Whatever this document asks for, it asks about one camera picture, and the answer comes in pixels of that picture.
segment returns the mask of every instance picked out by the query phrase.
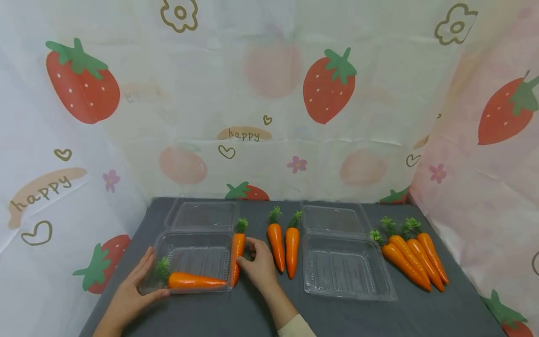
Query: right hand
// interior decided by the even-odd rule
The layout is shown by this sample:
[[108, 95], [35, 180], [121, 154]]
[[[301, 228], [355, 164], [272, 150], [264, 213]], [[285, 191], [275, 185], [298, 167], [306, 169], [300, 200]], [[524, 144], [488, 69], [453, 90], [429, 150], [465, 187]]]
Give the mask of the right hand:
[[247, 237], [246, 241], [249, 243], [254, 260], [251, 262], [242, 256], [238, 257], [236, 262], [240, 268], [247, 273], [260, 292], [278, 285], [273, 256], [268, 245], [264, 241], [251, 237]]

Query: fabric backdrop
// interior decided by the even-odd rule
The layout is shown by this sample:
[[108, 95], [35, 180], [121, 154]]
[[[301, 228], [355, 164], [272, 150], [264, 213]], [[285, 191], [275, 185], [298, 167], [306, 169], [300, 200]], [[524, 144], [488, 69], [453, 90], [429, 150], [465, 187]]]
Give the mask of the fabric backdrop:
[[0, 334], [77, 335], [155, 196], [404, 202], [501, 4], [0, 2]]
[[492, 16], [501, 39], [466, 49], [410, 188], [510, 337], [539, 336], [539, 5], [522, 4]]

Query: sleeve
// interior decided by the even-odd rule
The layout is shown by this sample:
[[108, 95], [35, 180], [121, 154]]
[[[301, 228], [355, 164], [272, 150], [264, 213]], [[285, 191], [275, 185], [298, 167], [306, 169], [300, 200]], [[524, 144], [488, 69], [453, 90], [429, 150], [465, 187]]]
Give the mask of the sleeve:
[[300, 314], [297, 314], [290, 322], [286, 323], [279, 331], [279, 337], [316, 337]]

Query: left hand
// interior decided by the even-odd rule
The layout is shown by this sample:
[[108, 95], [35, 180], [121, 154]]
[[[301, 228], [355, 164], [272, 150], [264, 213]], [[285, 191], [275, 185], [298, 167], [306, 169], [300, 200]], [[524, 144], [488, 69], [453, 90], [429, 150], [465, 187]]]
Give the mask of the left hand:
[[131, 274], [120, 284], [112, 297], [103, 319], [99, 323], [95, 335], [118, 336], [122, 330], [133, 321], [141, 311], [153, 302], [170, 295], [166, 289], [160, 289], [147, 295], [140, 295], [137, 287], [150, 271], [155, 260], [154, 249], [148, 248], [139, 264], [131, 271]]

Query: pink flower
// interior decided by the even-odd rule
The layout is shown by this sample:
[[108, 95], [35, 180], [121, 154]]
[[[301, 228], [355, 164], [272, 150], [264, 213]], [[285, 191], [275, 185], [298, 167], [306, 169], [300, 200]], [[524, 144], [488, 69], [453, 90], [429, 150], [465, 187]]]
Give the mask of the pink flower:
[[429, 166], [429, 170], [432, 172], [431, 181], [436, 180], [438, 184], [447, 176], [447, 172], [444, 171], [444, 164], [438, 164], [438, 167], [432, 165]]
[[108, 174], [103, 173], [103, 180], [105, 181], [105, 189], [114, 193], [114, 185], [120, 182], [120, 176], [116, 175], [116, 170], [110, 170]]
[[291, 167], [293, 174], [296, 174], [296, 172], [298, 170], [306, 171], [307, 170], [307, 160], [300, 159], [298, 156], [293, 156], [292, 157], [292, 162], [286, 164], [286, 167]]

